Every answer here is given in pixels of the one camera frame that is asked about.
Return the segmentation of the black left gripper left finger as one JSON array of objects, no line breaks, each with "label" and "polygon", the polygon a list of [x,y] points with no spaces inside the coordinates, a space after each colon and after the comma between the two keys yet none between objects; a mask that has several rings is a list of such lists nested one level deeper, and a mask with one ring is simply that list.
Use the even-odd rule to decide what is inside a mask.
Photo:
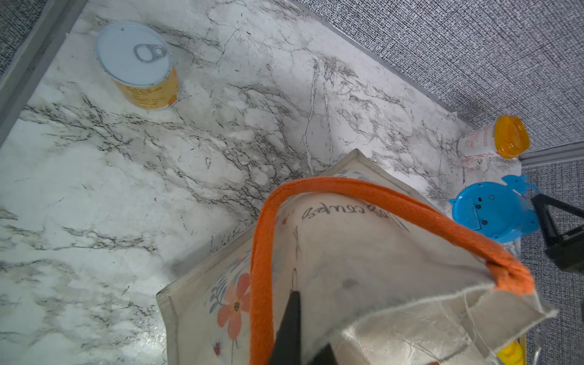
[{"label": "black left gripper left finger", "polygon": [[301,292],[290,292],[269,365],[301,364]]}]

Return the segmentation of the cup with orange lid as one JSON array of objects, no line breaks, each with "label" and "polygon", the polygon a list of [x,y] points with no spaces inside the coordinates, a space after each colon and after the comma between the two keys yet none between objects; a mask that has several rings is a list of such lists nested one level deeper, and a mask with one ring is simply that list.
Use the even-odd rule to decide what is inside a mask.
[{"label": "cup with orange lid", "polygon": [[460,158],[474,161],[501,157],[514,159],[530,147],[530,138],[523,121],[518,116],[499,116],[488,126],[462,136],[457,144]]}]

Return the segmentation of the beige canvas tote bag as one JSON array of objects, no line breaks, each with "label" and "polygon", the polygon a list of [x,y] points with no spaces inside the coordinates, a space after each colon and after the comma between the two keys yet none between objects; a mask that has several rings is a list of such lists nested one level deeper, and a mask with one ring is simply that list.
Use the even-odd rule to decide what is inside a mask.
[{"label": "beige canvas tote bag", "polygon": [[157,296],[171,364],[268,364],[290,292],[301,364],[493,364],[557,310],[499,243],[359,150],[277,188],[259,220]]}]

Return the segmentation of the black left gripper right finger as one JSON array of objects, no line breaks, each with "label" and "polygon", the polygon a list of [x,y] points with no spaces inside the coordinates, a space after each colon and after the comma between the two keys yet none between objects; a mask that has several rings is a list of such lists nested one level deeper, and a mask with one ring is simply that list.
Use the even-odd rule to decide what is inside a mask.
[{"label": "black left gripper right finger", "polygon": [[324,346],[308,363],[308,365],[338,365],[330,344]]}]

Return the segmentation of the blue round whale alarm clock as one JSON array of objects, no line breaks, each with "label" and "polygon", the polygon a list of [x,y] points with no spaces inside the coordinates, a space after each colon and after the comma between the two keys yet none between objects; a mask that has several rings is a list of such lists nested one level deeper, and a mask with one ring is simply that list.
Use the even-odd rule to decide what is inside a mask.
[{"label": "blue round whale alarm clock", "polygon": [[472,184],[450,199],[453,220],[497,243],[511,243],[539,229],[537,214],[524,198],[529,188],[538,190],[525,174]]}]

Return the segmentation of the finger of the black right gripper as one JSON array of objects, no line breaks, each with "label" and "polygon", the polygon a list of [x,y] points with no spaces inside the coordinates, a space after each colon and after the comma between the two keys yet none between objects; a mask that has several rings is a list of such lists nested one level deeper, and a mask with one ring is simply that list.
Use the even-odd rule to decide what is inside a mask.
[{"label": "finger of the black right gripper", "polygon": [[562,271],[583,273],[583,225],[561,232],[555,224],[550,207],[583,218],[583,210],[550,196],[538,194],[531,198],[544,242],[546,256]]}]

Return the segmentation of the yellow bread loaf toy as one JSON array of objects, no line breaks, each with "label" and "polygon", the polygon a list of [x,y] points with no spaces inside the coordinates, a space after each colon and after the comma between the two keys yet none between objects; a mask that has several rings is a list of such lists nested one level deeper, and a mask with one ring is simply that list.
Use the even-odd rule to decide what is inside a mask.
[{"label": "yellow bread loaf toy", "polygon": [[498,359],[505,365],[525,365],[526,356],[522,345],[514,341],[497,352]]}]

